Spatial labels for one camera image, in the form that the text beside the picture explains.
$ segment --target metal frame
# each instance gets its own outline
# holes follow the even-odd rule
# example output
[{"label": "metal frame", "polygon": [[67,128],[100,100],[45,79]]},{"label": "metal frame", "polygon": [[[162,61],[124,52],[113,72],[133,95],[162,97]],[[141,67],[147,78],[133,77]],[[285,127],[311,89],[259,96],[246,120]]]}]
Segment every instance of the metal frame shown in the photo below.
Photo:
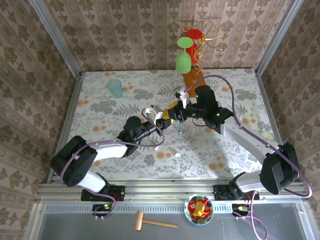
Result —
[{"label": "metal frame", "polygon": [[284,11],[281,20],[279,21],[259,63],[255,68],[258,76],[262,76],[262,73],[264,72],[268,63],[276,52],[280,42],[285,36],[290,24],[292,23],[303,3],[304,0],[291,0],[288,3],[288,6]]},{"label": "metal frame", "polygon": [[[77,103],[81,93],[82,84],[84,83],[85,75],[86,73],[82,73],[81,76],[79,76],[78,80],[75,82],[74,90],[70,99],[68,110],[66,111],[64,123],[62,126],[62,130],[61,130],[60,137],[59,137],[54,154],[57,154],[68,142],[73,118],[76,112]],[[47,184],[51,183],[54,173],[55,173],[54,170],[50,168],[50,171],[46,180]]]},{"label": "metal frame", "polygon": [[68,45],[62,37],[55,21],[51,17],[50,12],[45,5],[45,2],[43,0],[30,0],[30,3],[34,8],[36,14],[39,16],[50,37],[52,38],[53,43],[62,55],[65,63],[68,65],[71,73],[73,74],[75,79],[78,79],[81,74],[80,67],[78,66],[72,52],[70,51]]},{"label": "metal frame", "polygon": [[[182,206],[186,198],[193,193],[204,193],[210,200],[214,201],[214,185],[228,184],[226,178],[184,178],[184,179],[117,179],[110,180],[112,185],[125,185],[124,202],[119,206],[126,207],[132,212],[132,207],[137,206],[164,206],[165,208]],[[290,185],[290,190],[304,193],[305,189],[301,182]],[[30,221],[26,228],[24,239],[38,239],[44,214],[52,213],[52,207],[59,207],[60,214],[83,213],[88,214],[93,204],[104,204],[105,202],[81,201],[81,187],[66,187],[59,183],[59,176],[54,175],[51,184],[40,184],[30,214]],[[259,192],[260,200],[254,204],[280,204],[295,203],[299,212],[299,218],[308,240],[319,239],[319,231],[309,203],[300,197],[286,191],[279,195],[273,195],[267,190]],[[246,201],[219,201],[222,204],[244,204]]]},{"label": "metal frame", "polygon": [[265,89],[265,85],[264,85],[264,83],[262,81],[261,75],[259,75],[259,74],[257,74],[255,72],[255,77],[256,77],[256,81],[258,82],[258,85],[259,85],[259,88],[260,88],[261,96],[262,96],[262,99],[263,99],[263,102],[264,102],[266,113],[268,114],[268,117],[269,117],[269,120],[270,120],[270,125],[271,125],[271,128],[272,128],[273,134],[274,134],[275,141],[282,145],[283,141],[282,141],[282,138],[281,138],[278,126],[277,126],[277,122],[276,122],[276,119],[275,119],[274,112],[272,111],[272,108],[271,108],[271,105],[270,105],[270,101],[269,101],[269,98],[268,98],[268,95],[267,95],[267,92],[266,92],[266,89]]}]

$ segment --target floral tablecloth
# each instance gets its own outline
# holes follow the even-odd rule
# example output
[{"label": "floral tablecloth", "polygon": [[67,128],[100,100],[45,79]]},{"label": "floral tablecloth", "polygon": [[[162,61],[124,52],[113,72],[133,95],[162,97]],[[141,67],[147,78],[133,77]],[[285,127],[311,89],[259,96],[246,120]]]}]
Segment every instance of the floral tablecloth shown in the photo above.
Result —
[{"label": "floral tablecloth", "polygon": [[[203,75],[217,74],[230,81],[235,92],[236,115],[252,129],[272,133],[269,118],[252,69],[206,69]],[[114,98],[107,84],[122,82],[123,97]],[[231,109],[231,93],[218,78],[206,79],[219,104]],[[69,139],[80,135],[87,142],[115,140],[130,116],[141,116],[150,105],[164,109],[176,101],[174,93],[185,89],[183,76],[175,70],[86,72]],[[164,131],[165,142],[155,150],[140,148],[128,158],[96,161],[92,172],[106,178],[231,178],[240,172],[252,172],[261,164],[233,140],[207,127],[198,127],[191,119],[174,123]],[[142,143],[161,141],[154,133]]]}]

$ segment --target mallet handle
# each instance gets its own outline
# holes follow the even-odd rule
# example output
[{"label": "mallet handle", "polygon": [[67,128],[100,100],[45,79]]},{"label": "mallet handle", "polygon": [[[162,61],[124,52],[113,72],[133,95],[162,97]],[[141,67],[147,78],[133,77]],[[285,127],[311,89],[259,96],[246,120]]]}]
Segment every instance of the mallet handle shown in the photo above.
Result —
[{"label": "mallet handle", "polygon": [[158,221],[149,221],[149,220],[142,220],[144,224],[153,224],[153,225],[158,225],[158,226],[163,226],[163,227],[170,227],[170,228],[177,228],[177,224],[170,224],[170,223],[165,223],[165,222],[158,222]]}]

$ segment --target yellow candy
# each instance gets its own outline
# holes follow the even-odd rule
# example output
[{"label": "yellow candy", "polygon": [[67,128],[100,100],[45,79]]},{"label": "yellow candy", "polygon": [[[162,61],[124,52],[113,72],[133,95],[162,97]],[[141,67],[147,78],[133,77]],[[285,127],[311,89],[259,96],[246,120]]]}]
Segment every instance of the yellow candy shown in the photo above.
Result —
[{"label": "yellow candy", "polygon": [[202,214],[204,213],[205,210],[205,205],[201,201],[197,201],[195,204],[195,210],[194,213],[192,214],[195,217],[201,217]]}]

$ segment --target wooden stand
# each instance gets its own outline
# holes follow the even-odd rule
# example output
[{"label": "wooden stand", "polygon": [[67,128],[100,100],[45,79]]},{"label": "wooden stand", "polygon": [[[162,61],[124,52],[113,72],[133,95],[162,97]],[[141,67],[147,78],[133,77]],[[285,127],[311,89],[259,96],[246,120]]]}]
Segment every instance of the wooden stand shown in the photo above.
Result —
[{"label": "wooden stand", "polygon": [[[190,87],[192,84],[194,84],[194,82],[196,82],[197,80],[204,77],[202,71],[200,71],[198,74],[197,74],[197,72],[198,72],[198,69],[191,68],[190,72],[183,74],[183,79],[184,79],[186,88]],[[189,97],[195,98],[196,97],[195,89],[199,86],[202,86],[202,85],[206,85],[205,80],[202,80],[201,82],[196,84],[193,88],[191,88],[188,91]]]}]

